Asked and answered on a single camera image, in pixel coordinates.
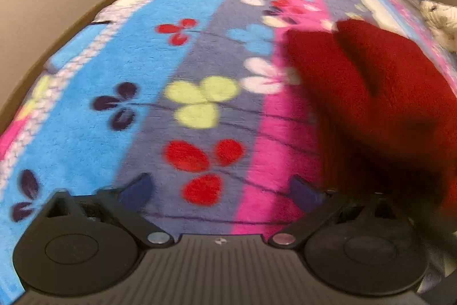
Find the bed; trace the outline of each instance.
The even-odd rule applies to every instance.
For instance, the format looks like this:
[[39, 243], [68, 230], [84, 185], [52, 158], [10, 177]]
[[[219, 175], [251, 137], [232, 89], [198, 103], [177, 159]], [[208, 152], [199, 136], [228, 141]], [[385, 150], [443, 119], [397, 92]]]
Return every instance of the bed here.
[[270, 236], [319, 185], [316, 120], [283, 54], [296, 26], [366, 19], [451, 59], [398, 0], [117, 0], [53, 55], [0, 138], [0, 302], [23, 291], [15, 243], [59, 188], [123, 186], [122, 203], [179, 234]]

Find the white braided stripe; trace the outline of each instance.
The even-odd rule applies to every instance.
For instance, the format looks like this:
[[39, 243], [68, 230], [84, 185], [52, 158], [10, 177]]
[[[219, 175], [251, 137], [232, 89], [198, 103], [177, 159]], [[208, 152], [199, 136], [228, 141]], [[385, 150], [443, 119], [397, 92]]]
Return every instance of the white braided stripe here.
[[81, 69], [84, 64], [104, 48], [124, 25], [129, 17], [141, 7], [153, 0], [138, 0], [129, 7], [109, 9], [108, 12], [103, 9], [95, 19], [104, 16], [106, 13], [111, 14], [112, 23], [92, 41], [92, 43], [81, 52], [78, 56], [71, 59], [57, 74], [50, 77], [49, 88], [42, 98], [37, 102], [35, 108], [30, 114], [30, 118], [17, 135], [14, 142], [8, 148], [4, 159], [0, 162], [0, 200], [3, 199], [3, 191], [8, 183], [12, 170], [19, 156], [24, 152], [25, 147], [32, 141], [41, 125], [49, 116], [51, 109], [59, 100], [63, 91], [67, 87], [72, 77]]

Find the red petal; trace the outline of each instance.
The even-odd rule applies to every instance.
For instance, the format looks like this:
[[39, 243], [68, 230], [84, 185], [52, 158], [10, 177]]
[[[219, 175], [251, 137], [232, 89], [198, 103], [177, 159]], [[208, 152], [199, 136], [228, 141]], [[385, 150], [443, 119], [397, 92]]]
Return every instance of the red petal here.
[[171, 45], [183, 45], [189, 39], [189, 36], [186, 34], [176, 33], [173, 34], [170, 39], [168, 39]]
[[179, 22], [179, 25], [182, 26], [183, 28], [193, 28], [198, 24], [197, 20], [194, 19], [182, 19]]
[[290, 2], [288, 0], [273, 0], [271, 1], [271, 5], [275, 6], [275, 7], [284, 7], [284, 6], [288, 6], [290, 4]]
[[155, 27], [157, 33], [168, 34], [168, 33], [177, 33], [181, 30], [180, 27], [173, 25], [172, 23], [163, 23]]
[[302, 7], [298, 7], [298, 6], [292, 6], [289, 8], [289, 10], [292, 12], [292, 13], [297, 13], [299, 15], [302, 15], [305, 13], [305, 9], [303, 9]]
[[186, 141], [170, 141], [164, 150], [164, 157], [168, 163], [181, 171], [202, 172], [209, 168], [206, 154]]
[[216, 144], [215, 152], [219, 165], [229, 166], [243, 156], [244, 147], [239, 141], [226, 138]]
[[221, 189], [222, 179], [218, 175], [203, 175], [184, 186], [182, 197], [189, 203], [212, 206], [219, 201]]

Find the blanket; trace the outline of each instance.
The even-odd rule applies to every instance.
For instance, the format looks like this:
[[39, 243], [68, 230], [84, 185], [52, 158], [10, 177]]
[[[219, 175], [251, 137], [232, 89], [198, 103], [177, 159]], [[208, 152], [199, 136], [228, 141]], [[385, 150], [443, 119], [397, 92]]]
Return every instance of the blanket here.
[[180, 234], [262, 234], [303, 215], [300, 175], [321, 185], [316, 118], [285, 57], [291, 26], [365, 19], [447, 56], [389, 0], [118, 0], [46, 65], [0, 139], [0, 302], [11, 263], [56, 189], [125, 186], [122, 203]]

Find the red mitten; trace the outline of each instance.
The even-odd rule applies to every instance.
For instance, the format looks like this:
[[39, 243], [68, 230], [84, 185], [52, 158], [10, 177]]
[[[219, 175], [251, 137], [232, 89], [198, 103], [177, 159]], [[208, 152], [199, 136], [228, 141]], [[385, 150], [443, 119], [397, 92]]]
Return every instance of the red mitten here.
[[364, 21], [289, 30], [287, 50], [320, 116], [327, 186], [453, 208], [457, 99], [411, 40]]

